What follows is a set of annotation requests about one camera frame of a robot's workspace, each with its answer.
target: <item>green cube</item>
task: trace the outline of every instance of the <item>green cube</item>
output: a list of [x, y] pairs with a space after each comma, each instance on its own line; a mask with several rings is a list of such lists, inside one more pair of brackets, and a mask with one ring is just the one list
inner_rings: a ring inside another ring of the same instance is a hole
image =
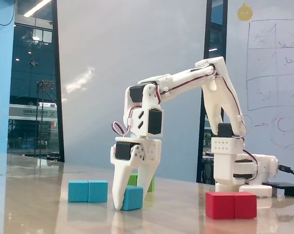
[[154, 190], [155, 190], [155, 176], [152, 177], [152, 180], [148, 188], [148, 192], [153, 192]]
[[129, 176], [128, 185], [137, 186], [137, 173], [132, 173]]
[[[137, 186], [137, 173], [132, 173], [129, 176], [128, 185]], [[150, 182], [148, 192], [153, 192], [155, 190], [155, 176], [152, 177], [152, 180]]]

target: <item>glossy table surface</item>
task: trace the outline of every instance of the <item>glossy table surface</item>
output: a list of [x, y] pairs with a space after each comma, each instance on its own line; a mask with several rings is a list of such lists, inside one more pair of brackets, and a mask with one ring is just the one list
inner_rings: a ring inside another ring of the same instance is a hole
[[[8, 155], [0, 175], [0, 234], [294, 234], [294, 198], [258, 200], [252, 220], [211, 220], [205, 192], [214, 186], [155, 178], [141, 210], [116, 212], [113, 170]], [[68, 203], [69, 180], [105, 179], [108, 202]]]

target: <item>yellow sticker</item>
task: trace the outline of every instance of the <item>yellow sticker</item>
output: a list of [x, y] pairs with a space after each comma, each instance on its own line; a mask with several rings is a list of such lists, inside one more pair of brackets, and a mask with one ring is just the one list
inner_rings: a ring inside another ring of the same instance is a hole
[[245, 3], [238, 10], [239, 20], [248, 21], [252, 18], [252, 15], [253, 15], [252, 9], [249, 6], [247, 6]]

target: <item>blue block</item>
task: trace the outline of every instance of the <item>blue block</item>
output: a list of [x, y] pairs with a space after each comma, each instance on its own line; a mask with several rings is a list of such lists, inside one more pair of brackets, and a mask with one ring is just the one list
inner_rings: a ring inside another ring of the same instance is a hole
[[143, 207], [143, 188], [128, 185], [121, 210], [132, 211]]
[[68, 202], [88, 202], [89, 183], [86, 180], [71, 180], [68, 184]]
[[107, 202], [108, 182], [89, 180], [89, 202]]

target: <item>red block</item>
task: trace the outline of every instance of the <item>red block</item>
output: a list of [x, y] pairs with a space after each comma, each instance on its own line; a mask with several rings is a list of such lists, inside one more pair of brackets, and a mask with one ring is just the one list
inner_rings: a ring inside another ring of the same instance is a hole
[[248, 192], [238, 192], [235, 196], [235, 218], [255, 218], [257, 197]]
[[205, 214], [212, 219], [252, 219], [257, 216], [257, 197], [248, 192], [207, 192]]
[[207, 192], [205, 214], [212, 219], [234, 219], [235, 193]]

